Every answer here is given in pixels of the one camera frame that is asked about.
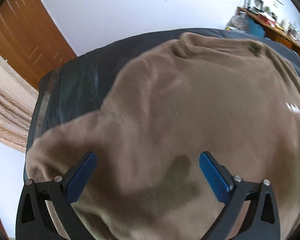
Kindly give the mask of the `brown fleece sweater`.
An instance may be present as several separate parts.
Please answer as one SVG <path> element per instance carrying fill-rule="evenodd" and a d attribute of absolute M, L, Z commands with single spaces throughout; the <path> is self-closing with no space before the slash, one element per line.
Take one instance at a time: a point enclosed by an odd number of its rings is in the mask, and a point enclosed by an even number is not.
<path fill-rule="evenodd" d="M 99 110 L 48 130 L 26 156 L 39 183 L 93 151 L 74 210 L 96 239 L 199 239 L 219 203 L 204 151 L 270 180 L 287 239 L 300 223 L 300 77 L 265 44 L 184 33 L 128 62 Z"/>

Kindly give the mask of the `beige pleated curtain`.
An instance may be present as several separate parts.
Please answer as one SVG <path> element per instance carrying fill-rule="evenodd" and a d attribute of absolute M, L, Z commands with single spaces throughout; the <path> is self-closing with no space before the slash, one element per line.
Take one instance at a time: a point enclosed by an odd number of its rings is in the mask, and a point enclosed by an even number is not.
<path fill-rule="evenodd" d="M 38 91 L 0 55 L 0 142 L 26 152 Z"/>

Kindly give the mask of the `brown wooden door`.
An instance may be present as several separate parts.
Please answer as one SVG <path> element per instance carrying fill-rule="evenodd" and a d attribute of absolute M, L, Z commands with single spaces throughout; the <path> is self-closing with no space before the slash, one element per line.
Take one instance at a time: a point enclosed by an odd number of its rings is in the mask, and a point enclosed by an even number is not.
<path fill-rule="evenodd" d="M 0 55 L 31 86 L 76 58 L 41 0 L 5 0 L 0 7 Z"/>

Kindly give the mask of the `wooden desk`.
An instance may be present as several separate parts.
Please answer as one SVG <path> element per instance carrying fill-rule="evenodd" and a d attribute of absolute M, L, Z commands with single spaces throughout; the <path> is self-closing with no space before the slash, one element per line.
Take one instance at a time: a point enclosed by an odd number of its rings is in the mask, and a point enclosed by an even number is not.
<path fill-rule="evenodd" d="M 272 26 L 267 21 L 264 20 L 261 16 L 258 16 L 251 11 L 243 8 L 237 7 L 236 15 L 239 15 L 240 12 L 245 12 L 250 18 L 252 18 L 257 24 L 259 24 L 265 31 L 265 37 L 271 39 L 272 41 L 276 42 L 283 42 L 285 46 L 292 49 L 293 51 L 297 52 L 300 56 L 300 42 L 294 40 L 292 35 L 285 30 L 281 30 L 280 28 L 276 27 L 275 25 Z"/>

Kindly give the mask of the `blue bin under desk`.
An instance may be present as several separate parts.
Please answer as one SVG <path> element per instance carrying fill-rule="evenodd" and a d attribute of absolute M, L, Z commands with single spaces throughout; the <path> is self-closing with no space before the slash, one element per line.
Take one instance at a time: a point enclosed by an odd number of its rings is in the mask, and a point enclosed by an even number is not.
<path fill-rule="evenodd" d="M 249 27 L 249 34 L 255 35 L 258 37 L 264 37 L 265 31 L 258 23 L 256 23 L 252 18 L 248 19 L 248 27 Z"/>

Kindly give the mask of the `white thermos bottle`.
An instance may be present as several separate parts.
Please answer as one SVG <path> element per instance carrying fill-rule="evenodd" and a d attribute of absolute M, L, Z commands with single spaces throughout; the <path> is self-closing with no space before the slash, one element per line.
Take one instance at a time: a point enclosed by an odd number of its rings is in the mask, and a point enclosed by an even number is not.
<path fill-rule="evenodd" d="M 282 20 L 281 21 L 281 27 L 287 31 L 288 30 L 288 27 L 289 27 L 289 23 L 286 21 L 286 20 Z"/>

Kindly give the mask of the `white plastic bag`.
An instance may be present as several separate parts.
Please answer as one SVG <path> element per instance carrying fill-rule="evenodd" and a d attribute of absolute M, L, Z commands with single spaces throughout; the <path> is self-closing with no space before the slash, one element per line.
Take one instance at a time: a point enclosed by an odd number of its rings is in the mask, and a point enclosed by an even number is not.
<path fill-rule="evenodd" d="M 247 33 L 249 31 L 249 21 L 246 13 L 234 15 L 225 26 L 226 30 L 241 31 Z"/>

